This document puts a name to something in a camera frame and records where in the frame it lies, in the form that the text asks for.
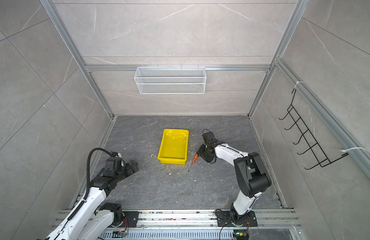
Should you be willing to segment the orange handled screwdriver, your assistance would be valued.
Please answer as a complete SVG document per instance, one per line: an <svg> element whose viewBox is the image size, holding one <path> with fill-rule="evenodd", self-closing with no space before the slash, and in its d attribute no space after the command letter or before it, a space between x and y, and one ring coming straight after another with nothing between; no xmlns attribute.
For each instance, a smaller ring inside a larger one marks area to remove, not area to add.
<svg viewBox="0 0 370 240"><path fill-rule="evenodd" d="M194 166L194 164L195 164L196 160L198 159L198 157L199 157L199 154L198 154L198 153L196 153L196 154L195 154L195 156L194 156L194 158L193 158L193 160L191 161L191 163L190 163L190 165L189 165L189 167L188 167L188 172L189 172L189 171L190 171L190 169Z"/></svg>

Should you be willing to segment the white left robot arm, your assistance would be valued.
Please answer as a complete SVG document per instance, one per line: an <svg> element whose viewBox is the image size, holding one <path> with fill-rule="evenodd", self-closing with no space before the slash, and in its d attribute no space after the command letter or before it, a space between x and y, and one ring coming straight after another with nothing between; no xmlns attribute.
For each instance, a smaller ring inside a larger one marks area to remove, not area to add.
<svg viewBox="0 0 370 240"><path fill-rule="evenodd" d="M89 182L80 202L53 230L47 240L96 240L108 227L126 224L122 205L104 203L118 182L139 171L136 161L126 163L120 157L109 158L106 167Z"/></svg>

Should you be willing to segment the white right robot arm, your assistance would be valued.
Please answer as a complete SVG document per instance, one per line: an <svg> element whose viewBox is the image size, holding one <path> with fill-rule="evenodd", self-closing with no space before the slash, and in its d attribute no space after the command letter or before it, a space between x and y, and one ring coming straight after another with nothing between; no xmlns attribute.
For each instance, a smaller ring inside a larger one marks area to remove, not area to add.
<svg viewBox="0 0 370 240"><path fill-rule="evenodd" d="M235 167L240 192L231 205L229 221L242 225L243 221L249 219L255 201L272 185L268 170L258 153L237 150L219 141L213 132L206 129L203 130L202 137L204 144L197 150L195 159L202 158L209 164L221 159Z"/></svg>

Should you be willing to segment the yellow plastic bin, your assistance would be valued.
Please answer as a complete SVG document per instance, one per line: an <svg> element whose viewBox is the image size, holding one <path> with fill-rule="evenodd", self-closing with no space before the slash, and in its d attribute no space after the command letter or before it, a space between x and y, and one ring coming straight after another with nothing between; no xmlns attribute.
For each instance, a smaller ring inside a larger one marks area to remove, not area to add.
<svg viewBox="0 0 370 240"><path fill-rule="evenodd" d="M158 154L162 164L185 165L188 155L189 131L164 129Z"/></svg>

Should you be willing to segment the white zip tie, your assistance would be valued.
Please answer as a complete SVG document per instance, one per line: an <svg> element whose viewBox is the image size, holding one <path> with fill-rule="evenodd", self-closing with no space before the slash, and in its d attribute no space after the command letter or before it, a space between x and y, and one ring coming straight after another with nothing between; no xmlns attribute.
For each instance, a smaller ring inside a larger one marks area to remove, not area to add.
<svg viewBox="0 0 370 240"><path fill-rule="evenodd" d="M353 151L353 150L367 151L367 149L366 148L363 148L363 147L352 147L352 148L348 148L348 149L342 149L342 150L340 150L340 152L347 153L347 152Z"/></svg>

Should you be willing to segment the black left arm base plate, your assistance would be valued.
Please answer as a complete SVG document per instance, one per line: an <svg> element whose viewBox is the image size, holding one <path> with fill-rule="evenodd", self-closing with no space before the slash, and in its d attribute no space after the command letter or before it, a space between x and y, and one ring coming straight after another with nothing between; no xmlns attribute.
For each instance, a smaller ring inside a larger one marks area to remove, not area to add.
<svg viewBox="0 0 370 240"><path fill-rule="evenodd" d="M114 213L114 222L112 228L135 228L139 219L140 212L138 211L123 211Z"/></svg>

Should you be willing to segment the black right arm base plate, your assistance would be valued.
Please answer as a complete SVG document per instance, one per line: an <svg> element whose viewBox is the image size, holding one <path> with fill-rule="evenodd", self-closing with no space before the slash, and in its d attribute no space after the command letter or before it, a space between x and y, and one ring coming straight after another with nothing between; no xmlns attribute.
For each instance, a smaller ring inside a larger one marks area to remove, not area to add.
<svg viewBox="0 0 370 240"><path fill-rule="evenodd" d="M257 227L257 217L253 211L244 215L237 215L234 211L215 210L219 227Z"/></svg>

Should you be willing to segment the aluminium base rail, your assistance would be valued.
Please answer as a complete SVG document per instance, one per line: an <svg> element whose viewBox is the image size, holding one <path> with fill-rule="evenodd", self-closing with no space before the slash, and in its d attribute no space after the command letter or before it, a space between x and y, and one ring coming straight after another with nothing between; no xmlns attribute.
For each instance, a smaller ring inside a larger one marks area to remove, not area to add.
<svg viewBox="0 0 370 240"><path fill-rule="evenodd" d="M140 212L135 228L108 227L97 240L233 240L248 239L257 230L280 230L290 233L293 240L305 239L300 221L291 209L254 210L258 226L251 228L219 227L215 210L135 211ZM53 230L69 213L60 212Z"/></svg>

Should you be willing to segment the aluminium frame profile right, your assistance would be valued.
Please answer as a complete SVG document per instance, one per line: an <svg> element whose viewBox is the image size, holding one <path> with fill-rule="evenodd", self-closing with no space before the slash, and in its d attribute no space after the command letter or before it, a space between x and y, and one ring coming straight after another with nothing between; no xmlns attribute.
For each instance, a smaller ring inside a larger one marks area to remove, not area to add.
<svg viewBox="0 0 370 240"><path fill-rule="evenodd" d="M270 83L270 80L273 76L273 73L276 69L276 62L283 56L293 34L294 34L294 31L296 30L296 27L299 23L299 21L301 20L302 18L302 15L303 13L305 12L307 6L309 4L309 0L299 0L297 1L296 3L296 7L290 17L290 20L287 24L287 27L285 29L285 32L280 40L280 43L276 49L276 52L271 60L271 63L270 63L270 67L269 69L266 71L266 74L263 78L263 81L261 82L261 85L260 85L260 88L256 94L256 97L254 98L254 101L251 105L251 108L248 112L248 118L250 120L252 120L259 104L260 104L260 101L266 91L266 88L267 86L269 85Z"/></svg>

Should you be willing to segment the aluminium frame profile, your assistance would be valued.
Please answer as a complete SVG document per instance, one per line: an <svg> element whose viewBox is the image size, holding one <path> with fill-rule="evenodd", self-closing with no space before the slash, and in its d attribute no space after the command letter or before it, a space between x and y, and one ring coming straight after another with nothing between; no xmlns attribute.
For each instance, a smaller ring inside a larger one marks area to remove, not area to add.
<svg viewBox="0 0 370 240"><path fill-rule="evenodd" d="M64 41L66 47L68 48L69 52L71 53L72 57L76 61L79 69L83 73L85 79L88 81L90 87L94 91L96 97L98 98L100 104L102 105L103 109L105 110L106 114L108 115L109 119L112 120L115 115L113 114L108 102L106 101L102 91L100 90L98 84L96 83L95 79L91 75L91 73L86 69L85 61L78 50L76 44L74 43L69 31L67 30L60 14L58 13L57 8L55 7L53 1L50 0L40 0L42 6L44 7L45 11L47 12L48 16L52 20L52 23L56 27L59 35L61 36L62 40Z"/></svg>
<svg viewBox="0 0 370 240"><path fill-rule="evenodd" d="M267 86L269 85L270 83L270 80L273 76L273 73L276 69L276 62L283 56L293 34L294 34L294 31L296 30L296 27L299 23L299 21L301 20L302 18L302 15L303 13L305 12L307 6L309 4L309 0L299 0L297 1L296 3L296 7L290 17L290 20L287 24L287 27L285 29L285 32L280 40L280 43L276 49L276 52L271 60L271 63L270 63L270 67L269 69L266 71L266 74L263 78L263 81L261 82L261 85L260 85L260 88L256 94L256 97L254 98L254 101L251 105L251 108L248 112L248 118L250 120L252 120L259 104L260 104L260 101L266 91L266 88Z"/></svg>

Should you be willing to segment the aluminium frame profile left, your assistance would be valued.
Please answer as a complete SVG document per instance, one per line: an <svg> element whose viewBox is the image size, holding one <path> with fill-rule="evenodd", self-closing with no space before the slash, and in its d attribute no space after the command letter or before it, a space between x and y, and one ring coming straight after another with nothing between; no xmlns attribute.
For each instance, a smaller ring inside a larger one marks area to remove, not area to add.
<svg viewBox="0 0 370 240"><path fill-rule="evenodd" d="M83 73L85 79L88 81L90 87L94 91L96 97L98 98L100 104L102 105L103 109L105 110L106 114L108 115L109 119L112 120L115 115L113 114L108 102L106 101L102 91L100 90L98 84L96 83L95 79L91 75L91 73L86 69L85 61L78 50L76 44L74 43L69 31L67 30L60 14L58 13L57 8L55 7L53 1L50 0L40 0L42 6L44 7L45 11L47 12L48 16L52 20L52 23L56 27L59 35L61 36L62 40L64 41L66 47L68 48L69 52L71 53L72 57L76 61L79 69Z"/></svg>

